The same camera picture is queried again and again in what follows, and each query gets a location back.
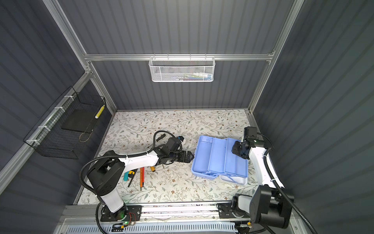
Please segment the white and blue tool box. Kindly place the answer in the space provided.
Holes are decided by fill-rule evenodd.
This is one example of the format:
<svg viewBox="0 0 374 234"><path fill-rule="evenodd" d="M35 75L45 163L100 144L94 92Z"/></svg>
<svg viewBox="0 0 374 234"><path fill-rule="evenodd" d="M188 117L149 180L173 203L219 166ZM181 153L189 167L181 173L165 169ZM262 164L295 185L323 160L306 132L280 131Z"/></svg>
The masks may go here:
<svg viewBox="0 0 374 234"><path fill-rule="evenodd" d="M194 176L245 186L248 183L248 160L232 153L236 139L200 136L192 162Z"/></svg>

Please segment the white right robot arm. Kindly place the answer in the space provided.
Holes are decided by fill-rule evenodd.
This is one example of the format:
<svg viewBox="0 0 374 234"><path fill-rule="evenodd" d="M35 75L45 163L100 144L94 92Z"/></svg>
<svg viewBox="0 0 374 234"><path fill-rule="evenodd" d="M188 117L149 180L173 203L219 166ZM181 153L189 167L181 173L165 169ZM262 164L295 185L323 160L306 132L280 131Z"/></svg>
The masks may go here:
<svg viewBox="0 0 374 234"><path fill-rule="evenodd" d="M271 140L250 126L244 128L243 139L234 143L232 153L252 162L259 186L252 196L236 194L231 202L232 213L238 217L249 215L252 223L273 234L271 227L286 229L295 211L316 234L312 223L295 205L293 194L280 182L269 155L273 149Z"/></svg>

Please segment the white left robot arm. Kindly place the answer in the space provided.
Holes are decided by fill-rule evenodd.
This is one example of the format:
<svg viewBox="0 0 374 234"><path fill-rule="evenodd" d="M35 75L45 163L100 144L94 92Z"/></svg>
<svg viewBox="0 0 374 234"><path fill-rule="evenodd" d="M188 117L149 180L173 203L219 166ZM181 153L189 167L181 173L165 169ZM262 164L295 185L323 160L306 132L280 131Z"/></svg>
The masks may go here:
<svg viewBox="0 0 374 234"><path fill-rule="evenodd" d="M91 191L113 214L126 210L117 190L117 184L125 172L135 169L170 165L175 162L191 163L194 155L183 149L184 138L159 130L153 135L150 149L129 155L108 151L103 156L86 163L79 172L79 181Z"/></svg>

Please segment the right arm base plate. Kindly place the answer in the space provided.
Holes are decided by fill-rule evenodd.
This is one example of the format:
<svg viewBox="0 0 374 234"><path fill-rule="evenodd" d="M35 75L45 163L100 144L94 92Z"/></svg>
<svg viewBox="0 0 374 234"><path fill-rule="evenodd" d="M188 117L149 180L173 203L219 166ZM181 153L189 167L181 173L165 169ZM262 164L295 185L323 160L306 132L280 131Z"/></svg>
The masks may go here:
<svg viewBox="0 0 374 234"><path fill-rule="evenodd" d="M248 213L233 209L231 203L217 203L216 208L218 209L219 218L221 219L250 218Z"/></svg>

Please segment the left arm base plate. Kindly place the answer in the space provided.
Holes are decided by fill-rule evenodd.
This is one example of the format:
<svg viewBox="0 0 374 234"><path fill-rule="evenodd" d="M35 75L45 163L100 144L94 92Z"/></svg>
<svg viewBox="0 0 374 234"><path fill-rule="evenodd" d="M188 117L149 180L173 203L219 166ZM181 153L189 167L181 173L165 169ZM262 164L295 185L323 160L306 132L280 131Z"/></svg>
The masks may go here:
<svg viewBox="0 0 374 234"><path fill-rule="evenodd" d="M142 208L140 205L130 205L112 213L105 205L100 211L99 218L101 222L136 222L140 220Z"/></svg>

